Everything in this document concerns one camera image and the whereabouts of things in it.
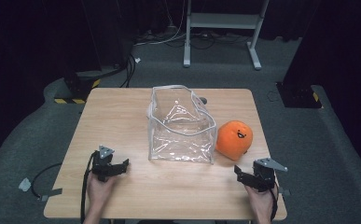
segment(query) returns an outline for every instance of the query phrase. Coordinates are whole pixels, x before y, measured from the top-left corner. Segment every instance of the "wrist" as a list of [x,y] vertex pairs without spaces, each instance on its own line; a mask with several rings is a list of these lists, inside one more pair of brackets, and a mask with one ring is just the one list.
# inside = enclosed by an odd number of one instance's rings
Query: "wrist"
[[84,224],[99,223],[103,209],[103,203],[90,203],[90,208],[88,209]]
[[271,219],[267,216],[256,214],[257,224],[271,224]]

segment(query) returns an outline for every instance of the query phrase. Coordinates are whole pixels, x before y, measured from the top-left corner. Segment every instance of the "table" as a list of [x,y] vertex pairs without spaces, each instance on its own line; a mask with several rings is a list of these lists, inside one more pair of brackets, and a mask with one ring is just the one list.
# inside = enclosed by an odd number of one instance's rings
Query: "table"
[[268,8],[270,0],[264,0],[262,8],[257,15],[240,15],[240,14],[218,14],[218,13],[193,13],[191,11],[191,0],[187,5],[187,26],[186,26],[186,42],[184,45],[185,67],[191,66],[191,45],[190,31],[192,27],[205,28],[230,28],[230,29],[248,29],[254,30],[251,42],[247,42],[247,49],[253,61],[256,70],[261,70],[261,63],[256,52],[256,42],[261,30],[262,22],[265,18],[265,12]]
[[[116,152],[112,163],[130,159],[120,175],[103,218],[134,219],[252,219],[253,213],[243,185],[233,172],[237,164],[253,173],[254,159],[270,156],[252,92],[238,89],[194,89],[207,99],[207,109],[217,127],[238,119],[248,124],[254,140],[237,162],[215,152],[215,164],[189,161],[148,160],[146,109],[151,89],[92,90],[74,137],[63,160],[50,197],[46,217],[79,217],[81,187],[90,154],[99,145]],[[275,219],[286,217],[279,196]]]

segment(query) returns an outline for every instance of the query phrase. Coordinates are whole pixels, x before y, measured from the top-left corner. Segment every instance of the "black backdrop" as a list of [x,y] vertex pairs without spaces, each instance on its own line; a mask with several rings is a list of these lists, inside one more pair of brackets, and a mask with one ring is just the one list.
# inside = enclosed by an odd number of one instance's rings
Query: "black backdrop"
[[62,76],[47,28],[41,1],[0,0],[0,146],[44,103],[44,88]]
[[[193,0],[193,12],[205,13],[240,13],[258,14],[262,7],[262,0]],[[305,34],[308,22],[318,5],[318,0],[270,0],[266,17],[261,28],[260,36],[264,39],[274,39],[282,36],[284,41],[298,39]],[[185,10],[182,30],[186,30],[187,0],[183,8],[182,0],[167,0],[166,4],[172,15],[174,25],[181,23],[182,10]],[[152,33],[165,31],[169,24],[164,0],[139,0],[139,28],[143,34],[147,30]],[[252,35],[253,31],[213,29],[219,34],[227,31],[240,35]]]
[[284,84],[324,87],[361,157],[361,0],[322,0]]

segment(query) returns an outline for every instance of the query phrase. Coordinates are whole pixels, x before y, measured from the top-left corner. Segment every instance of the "silver metal bracket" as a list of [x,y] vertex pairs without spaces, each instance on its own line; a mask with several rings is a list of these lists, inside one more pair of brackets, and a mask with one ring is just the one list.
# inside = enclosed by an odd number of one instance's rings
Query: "silver metal bracket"
[[104,147],[102,145],[99,145],[99,155],[101,159],[104,159],[106,157],[108,157],[109,155],[111,155],[114,152],[113,149],[109,148],[109,147]]
[[285,172],[288,171],[287,167],[279,164],[279,162],[274,161],[271,158],[258,159],[258,160],[255,160],[255,162],[262,165],[262,166],[272,168],[274,170],[280,170],[280,171],[285,171]]

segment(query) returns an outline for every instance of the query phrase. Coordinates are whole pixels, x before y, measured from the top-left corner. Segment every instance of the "yellow black tape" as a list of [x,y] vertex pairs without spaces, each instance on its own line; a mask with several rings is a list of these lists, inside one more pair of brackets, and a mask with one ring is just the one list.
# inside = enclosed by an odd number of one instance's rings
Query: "yellow black tape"
[[[90,88],[94,89],[94,88],[98,87],[100,83],[101,83],[101,80],[97,79],[96,81],[94,81],[92,83],[92,86]],[[62,104],[62,105],[65,105],[65,104],[83,105],[83,104],[87,103],[87,99],[79,99],[79,98],[55,98],[54,101],[55,101],[55,103]]]
[[85,104],[87,101],[83,100],[83,99],[54,99],[55,103],[57,104],[78,104],[78,105],[83,105]]
[[101,83],[100,79],[94,81],[93,84],[92,84],[92,88],[94,89],[94,88],[98,87],[100,83]]
[[315,102],[319,101],[319,96],[316,94],[316,92],[313,93],[313,98]]

